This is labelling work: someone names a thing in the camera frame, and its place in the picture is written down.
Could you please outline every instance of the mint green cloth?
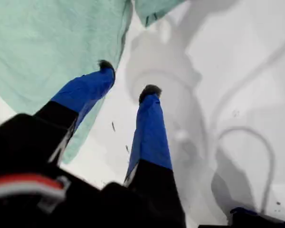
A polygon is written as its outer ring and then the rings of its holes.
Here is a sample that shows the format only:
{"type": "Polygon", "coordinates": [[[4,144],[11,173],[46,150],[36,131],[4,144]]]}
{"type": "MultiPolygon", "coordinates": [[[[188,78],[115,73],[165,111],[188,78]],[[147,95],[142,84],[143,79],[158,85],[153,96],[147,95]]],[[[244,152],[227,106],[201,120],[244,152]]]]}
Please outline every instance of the mint green cloth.
{"type": "MultiPolygon", "coordinates": [[[[148,26],[180,1],[136,0],[135,9],[148,26]]],[[[34,114],[69,80],[97,71],[99,59],[117,68],[130,17],[129,0],[0,0],[0,96],[17,113],[34,114]]],[[[76,156],[103,101],[79,126],[64,163],[76,156]]]]}

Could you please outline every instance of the blue object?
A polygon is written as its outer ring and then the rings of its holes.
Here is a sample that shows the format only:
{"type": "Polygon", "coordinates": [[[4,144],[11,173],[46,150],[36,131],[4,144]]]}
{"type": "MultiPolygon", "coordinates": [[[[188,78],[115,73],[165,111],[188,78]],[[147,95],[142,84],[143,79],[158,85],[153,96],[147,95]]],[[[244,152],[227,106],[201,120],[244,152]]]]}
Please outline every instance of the blue object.
{"type": "Polygon", "coordinates": [[[69,81],[51,99],[79,114],[75,130],[95,103],[103,98],[114,84],[114,71],[103,68],[69,81]]]}
{"type": "Polygon", "coordinates": [[[127,177],[140,159],[172,170],[161,103],[156,94],[140,104],[127,177]]]}

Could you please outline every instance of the black object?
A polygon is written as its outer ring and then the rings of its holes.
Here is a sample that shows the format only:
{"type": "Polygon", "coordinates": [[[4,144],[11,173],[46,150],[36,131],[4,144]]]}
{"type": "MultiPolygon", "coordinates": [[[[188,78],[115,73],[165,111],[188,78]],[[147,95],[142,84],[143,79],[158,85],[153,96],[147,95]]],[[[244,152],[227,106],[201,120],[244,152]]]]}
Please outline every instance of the black object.
{"type": "Polygon", "coordinates": [[[199,228],[285,228],[285,222],[283,221],[274,218],[264,218],[244,208],[235,208],[230,213],[232,214],[230,226],[200,225],[199,228]]]}
{"type": "Polygon", "coordinates": [[[77,118],[50,101],[34,116],[18,114],[0,125],[0,175],[39,173],[70,182],[53,210],[39,206],[48,200],[39,195],[0,199],[0,227],[185,227],[172,170],[140,160],[128,187],[99,190],[57,166],[77,118]]]}

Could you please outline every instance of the white floor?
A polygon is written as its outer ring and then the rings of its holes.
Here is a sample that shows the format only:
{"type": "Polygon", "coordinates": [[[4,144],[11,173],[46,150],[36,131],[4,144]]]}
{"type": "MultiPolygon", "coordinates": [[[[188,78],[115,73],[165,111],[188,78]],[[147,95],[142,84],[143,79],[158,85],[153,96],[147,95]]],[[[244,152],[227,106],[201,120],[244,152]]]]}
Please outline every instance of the white floor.
{"type": "MultiPolygon", "coordinates": [[[[285,0],[187,1],[148,29],[134,14],[115,86],[63,168],[122,183],[149,83],[188,226],[226,224],[238,206],[285,220],[285,0]]],[[[0,122],[12,114],[0,99],[0,122]]]]}

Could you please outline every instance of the debris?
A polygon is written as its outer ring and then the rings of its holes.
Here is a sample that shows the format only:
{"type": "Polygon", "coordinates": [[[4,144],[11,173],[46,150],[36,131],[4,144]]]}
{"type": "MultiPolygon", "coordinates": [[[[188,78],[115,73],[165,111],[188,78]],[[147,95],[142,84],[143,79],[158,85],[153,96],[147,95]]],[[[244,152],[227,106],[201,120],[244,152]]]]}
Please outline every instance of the debris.
{"type": "Polygon", "coordinates": [[[114,130],[114,132],[115,132],[115,127],[114,127],[114,123],[113,123],[113,121],[112,121],[112,127],[113,127],[113,130],[114,130]]]}

